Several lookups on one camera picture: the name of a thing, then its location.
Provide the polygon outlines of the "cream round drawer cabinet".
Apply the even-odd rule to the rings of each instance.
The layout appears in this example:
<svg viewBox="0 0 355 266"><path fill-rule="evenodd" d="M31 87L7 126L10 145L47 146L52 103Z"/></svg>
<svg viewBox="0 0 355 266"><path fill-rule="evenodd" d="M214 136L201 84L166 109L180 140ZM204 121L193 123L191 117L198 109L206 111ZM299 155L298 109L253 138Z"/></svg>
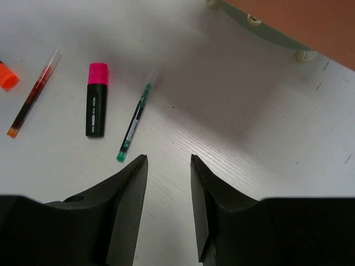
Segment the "cream round drawer cabinet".
<svg viewBox="0 0 355 266"><path fill-rule="evenodd" d="M226 1L354 70L354 1Z"/></svg>

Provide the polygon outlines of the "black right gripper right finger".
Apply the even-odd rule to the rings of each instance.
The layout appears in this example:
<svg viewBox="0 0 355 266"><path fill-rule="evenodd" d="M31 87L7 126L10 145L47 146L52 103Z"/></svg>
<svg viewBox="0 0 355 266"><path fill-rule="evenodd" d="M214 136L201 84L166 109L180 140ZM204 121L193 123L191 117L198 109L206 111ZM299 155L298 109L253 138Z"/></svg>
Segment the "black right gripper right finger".
<svg viewBox="0 0 355 266"><path fill-rule="evenodd" d="M265 210L191 156L197 252L203 265L264 265Z"/></svg>

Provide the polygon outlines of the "pink cap black highlighter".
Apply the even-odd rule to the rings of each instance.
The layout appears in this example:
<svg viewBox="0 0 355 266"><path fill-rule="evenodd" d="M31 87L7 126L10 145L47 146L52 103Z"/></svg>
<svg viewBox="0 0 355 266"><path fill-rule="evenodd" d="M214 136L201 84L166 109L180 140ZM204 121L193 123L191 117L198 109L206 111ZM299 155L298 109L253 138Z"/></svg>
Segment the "pink cap black highlighter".
<svg viewBox="0 0 355 266"><path fill-rule="evenodd" d="M88 71L85 135L103 137L107 113L109 69L105 63L91 63Z"/></svg>

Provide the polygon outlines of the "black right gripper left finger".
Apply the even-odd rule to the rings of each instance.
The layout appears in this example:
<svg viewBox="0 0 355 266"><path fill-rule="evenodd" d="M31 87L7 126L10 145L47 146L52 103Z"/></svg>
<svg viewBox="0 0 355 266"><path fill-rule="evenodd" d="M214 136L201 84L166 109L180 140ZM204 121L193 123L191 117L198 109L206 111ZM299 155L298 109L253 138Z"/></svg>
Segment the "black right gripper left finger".
<svg viewBox="0 0 355 266"><path fill-rule="evenodd" d="M70 237L74 255L64 265L132 265L148 179L148 158L139 155L113 176L64 201L55 209L55 231Z"/></svg>

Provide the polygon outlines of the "orange cap black highlighter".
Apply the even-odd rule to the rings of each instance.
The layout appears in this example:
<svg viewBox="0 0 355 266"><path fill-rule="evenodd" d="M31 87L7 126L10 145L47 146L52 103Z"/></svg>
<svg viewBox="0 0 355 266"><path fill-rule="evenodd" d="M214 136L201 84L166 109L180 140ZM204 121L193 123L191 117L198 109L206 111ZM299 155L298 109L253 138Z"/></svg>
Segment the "orange cap black highlighter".
<svg viewBox="0 0 355 266"><path fill-rule="evenodd" d="M11 90L19 82L19 77L2 61L0 61L0 82L4 90Z"/></svg>

